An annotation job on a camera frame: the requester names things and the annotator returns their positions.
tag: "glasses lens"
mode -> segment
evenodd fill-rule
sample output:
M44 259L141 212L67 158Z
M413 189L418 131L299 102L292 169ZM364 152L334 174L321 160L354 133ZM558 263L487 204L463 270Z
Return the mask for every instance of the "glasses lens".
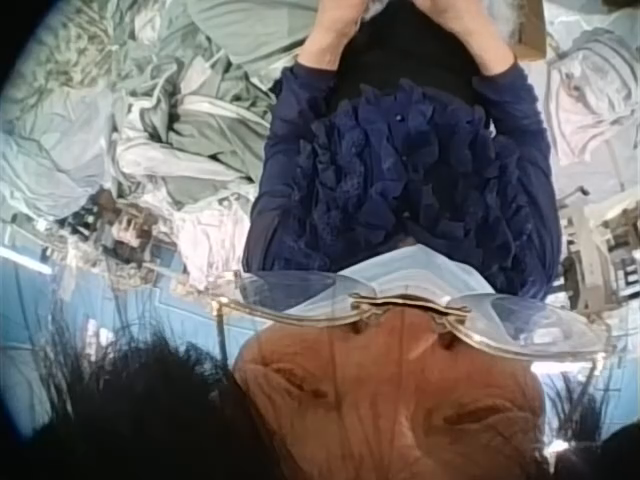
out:
M212 290L218 297L301 319L349 315L353 313L351 294L375 296L369 285L323 272L234 273L217 279Z
M516 354L551 358L559 354L596 355L608 333L584 317L550 305L508 295L467 295L449 302L472 313L464 329L478 341Z

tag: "hand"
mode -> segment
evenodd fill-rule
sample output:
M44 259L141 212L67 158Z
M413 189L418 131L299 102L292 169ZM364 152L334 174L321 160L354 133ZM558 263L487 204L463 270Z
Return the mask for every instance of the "hand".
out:
M369 0L319 0L314 30L350 40L368 6Z
M434 22L455 35L482 28L489 19L482 0L413 0L413 3Z

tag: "navy blue ruffled top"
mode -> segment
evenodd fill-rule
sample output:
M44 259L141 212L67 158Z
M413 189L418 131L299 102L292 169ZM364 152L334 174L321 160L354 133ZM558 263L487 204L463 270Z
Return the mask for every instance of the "navy blue ruffled top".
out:
M283 73L245 269L336 272L412 238L498 292L543 298L560 226L524 71L476 78L475 107L401 81L393 94L364 88L328 115L334 81L301 65Z

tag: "sleeve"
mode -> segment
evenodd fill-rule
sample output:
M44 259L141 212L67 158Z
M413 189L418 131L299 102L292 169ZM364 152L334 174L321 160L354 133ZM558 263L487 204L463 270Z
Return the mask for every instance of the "sleeve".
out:
M312 124L326 115L326 98L336 73L296 64L285 69L280 94L273 108L265 145L265 160L258 197L251 212L243 267L269 270L269 244L279 235L279 212L291 202L300 140L313 138Z
M557 274L561 230L551 172L551 145L538 109L538 98L524 70L515 63L493 77L477 77L474 87L498 136L520 151L518 182L529 202L533 231L528 245L540 260L537 281L523 294L542 298Z

